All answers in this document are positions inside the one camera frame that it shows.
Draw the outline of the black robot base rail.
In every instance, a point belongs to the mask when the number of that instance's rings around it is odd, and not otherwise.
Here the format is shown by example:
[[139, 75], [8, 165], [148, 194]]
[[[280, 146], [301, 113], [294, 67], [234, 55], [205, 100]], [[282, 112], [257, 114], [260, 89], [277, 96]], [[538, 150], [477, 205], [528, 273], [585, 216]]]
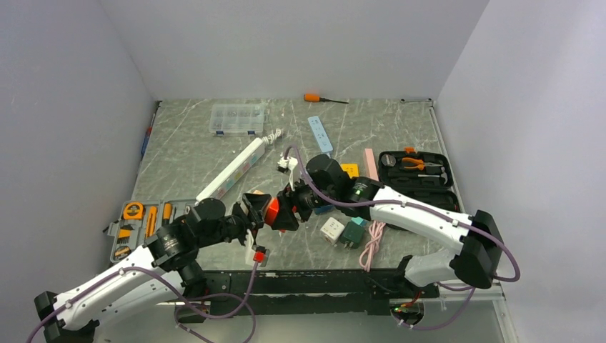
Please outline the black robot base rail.
[[226, 314], [238, 302], [229, 294], [243, 296], [257, 315], [334, 314], [362, 312], [388, 315], [401, 303], [420, 304], [439, 296], [436, 286], [418, 288], [397, 276], [396, 269], [308, 269], [259, 271], [206, 271], [204, 281], [186, 287], [188, 299], [217, 295], [210, 299], [211, 314]]

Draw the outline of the yellow cube socket adapter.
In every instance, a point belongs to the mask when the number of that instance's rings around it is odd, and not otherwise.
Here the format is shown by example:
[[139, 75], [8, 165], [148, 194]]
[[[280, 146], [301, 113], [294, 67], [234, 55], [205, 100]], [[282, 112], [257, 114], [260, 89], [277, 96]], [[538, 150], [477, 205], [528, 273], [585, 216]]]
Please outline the yellow cube socket adapter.
[[349, 178], [359, 177], [359, 166], [357, 164], [341, 164], [340, 166]]

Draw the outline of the teal small plug adapter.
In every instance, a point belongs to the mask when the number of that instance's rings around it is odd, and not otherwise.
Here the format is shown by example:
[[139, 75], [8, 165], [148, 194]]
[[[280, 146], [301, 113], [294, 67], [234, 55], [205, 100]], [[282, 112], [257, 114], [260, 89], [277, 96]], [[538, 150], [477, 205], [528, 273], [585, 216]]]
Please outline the teal small plug adapter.
[[354, 222], [355, 224], [357, 224], [361, 227], [364, 227], [367, 224], [367, 220], [363, 219], [361, 217], [352, 217], [351, 222]]

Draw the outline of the pink power strip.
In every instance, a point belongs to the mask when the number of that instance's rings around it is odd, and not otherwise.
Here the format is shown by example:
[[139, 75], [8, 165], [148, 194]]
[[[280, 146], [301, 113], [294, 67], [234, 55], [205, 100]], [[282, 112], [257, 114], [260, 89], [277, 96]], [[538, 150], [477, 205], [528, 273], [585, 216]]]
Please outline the pink power strip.
[[363, 161], [365, 168], [365, 176], [372, 180], [378, 181], [379, 175], [377, 171], [377, 163], [374, 157], [374, 152], [371, 148], [364, 149]]

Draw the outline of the dark green cube adapter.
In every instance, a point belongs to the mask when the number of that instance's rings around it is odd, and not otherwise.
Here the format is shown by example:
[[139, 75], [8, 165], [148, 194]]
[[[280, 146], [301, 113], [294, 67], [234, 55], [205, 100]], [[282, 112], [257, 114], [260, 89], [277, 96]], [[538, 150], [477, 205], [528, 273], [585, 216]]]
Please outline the dark green cube adapter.
[[363, 226], [356, 222], [348, 222], [339, 236], [339, 242], [348, 249], [357, 249], [362, 242], [364, 233], [365, 229]]

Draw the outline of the red cube socket adapter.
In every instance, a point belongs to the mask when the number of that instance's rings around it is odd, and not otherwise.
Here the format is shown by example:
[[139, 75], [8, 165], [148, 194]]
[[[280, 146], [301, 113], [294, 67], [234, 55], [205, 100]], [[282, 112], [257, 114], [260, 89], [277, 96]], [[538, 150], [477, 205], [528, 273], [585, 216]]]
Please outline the red cube socket adapter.
[[280, 205], [278, 198], [272, 198], [269, 202], [267, 210], [264, 215], [264, 223], [271, 228], [274, 228], [274, 223], [276, 222], [277, 216], [280, 211]]

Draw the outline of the blue cube socket adapter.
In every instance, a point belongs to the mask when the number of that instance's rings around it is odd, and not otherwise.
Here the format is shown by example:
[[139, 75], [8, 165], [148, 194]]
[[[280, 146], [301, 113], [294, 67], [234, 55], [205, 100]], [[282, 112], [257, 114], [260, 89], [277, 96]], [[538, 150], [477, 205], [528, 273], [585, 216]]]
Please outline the blue cube socket adapter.
[[330, 212], [330, 211], [333, 210], [333, 208], [334, 208], [334, 206], [329, 204], [329, 205], [324, 205], [324, 206], [321, 206], [321, 207], [314, 208], [313, 212], [316, 215], [319, 215], [319, 214], [323, 214], [323, 213], [326, 213], [326, 212]]

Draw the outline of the white cube socket adapter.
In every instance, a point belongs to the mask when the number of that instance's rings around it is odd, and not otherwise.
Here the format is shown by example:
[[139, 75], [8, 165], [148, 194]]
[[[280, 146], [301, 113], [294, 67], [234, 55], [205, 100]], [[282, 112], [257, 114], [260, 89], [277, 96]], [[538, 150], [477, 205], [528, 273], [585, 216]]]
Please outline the white cube socket adapter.
[[334, 217], [329, 217], [320, 228], [320, 233], [326, 242], [330, 243], [331, 245], [335, 245], [342, 235], [344, 229], [345, 225], [336, 220]]

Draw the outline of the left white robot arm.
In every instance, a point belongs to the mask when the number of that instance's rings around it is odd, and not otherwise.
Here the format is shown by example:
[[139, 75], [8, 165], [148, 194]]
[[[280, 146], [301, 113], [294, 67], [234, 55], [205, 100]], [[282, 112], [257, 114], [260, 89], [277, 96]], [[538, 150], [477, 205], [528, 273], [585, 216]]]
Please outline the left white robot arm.
[[110, 319], [166, 300], [205, 296], [199, 250], [237, 240], [252, 251], [250, 261], [257, 267], [263, 251], [254, 245], [256, 234], [275, 219], [277, 210], [277, 200], [268, 194], [243, 194], [231, 214], [218, 199], [198, 202], [93, 279], [60, 294], [36, 296], [40, 322], [27, 341], [43, 332], [46, 342], [92, 342], [96, 328]]

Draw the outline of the light blue power strip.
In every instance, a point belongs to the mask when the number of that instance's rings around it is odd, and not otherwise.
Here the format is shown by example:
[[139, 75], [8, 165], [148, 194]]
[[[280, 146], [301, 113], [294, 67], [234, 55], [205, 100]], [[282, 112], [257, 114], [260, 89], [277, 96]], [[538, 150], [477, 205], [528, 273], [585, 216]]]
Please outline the light blue power strip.
[[318, 116], [311, 116], [307, 120], [321, 153], [330, 156], [333, 152], [333, 146], [321, 119]]

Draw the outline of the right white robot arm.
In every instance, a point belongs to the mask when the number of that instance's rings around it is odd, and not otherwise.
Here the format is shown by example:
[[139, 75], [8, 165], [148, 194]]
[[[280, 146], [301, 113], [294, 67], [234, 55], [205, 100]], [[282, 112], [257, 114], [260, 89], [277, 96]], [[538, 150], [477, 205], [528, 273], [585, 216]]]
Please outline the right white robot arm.
[[265, 222], [273, 230], [296, 231], [314, 209], [332, 205], [348, 217], [383, 222], [442, 246], [437, 253], [402, 258], [393, 280], [395, 290], [403, 297], [451, 279], [478, 289], [489, 289], [496, 280], [504, 244], [491, 214], [452, 213], [376, 180], [351, 178], [324, 154], [311, 159], [305, 169], [296, 158], [282, 157], [277, 169], [291, 179], [267, 210]]

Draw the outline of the white power strip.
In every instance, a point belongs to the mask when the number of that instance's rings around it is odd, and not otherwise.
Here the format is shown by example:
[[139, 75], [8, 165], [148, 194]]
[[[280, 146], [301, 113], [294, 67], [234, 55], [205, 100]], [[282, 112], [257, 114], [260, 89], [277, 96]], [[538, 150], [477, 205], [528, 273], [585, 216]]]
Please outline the white power strip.
[[196, 204], [207, 198], [221, 199], [265, 153], [267, 143], [254, 139], [195, 198]]

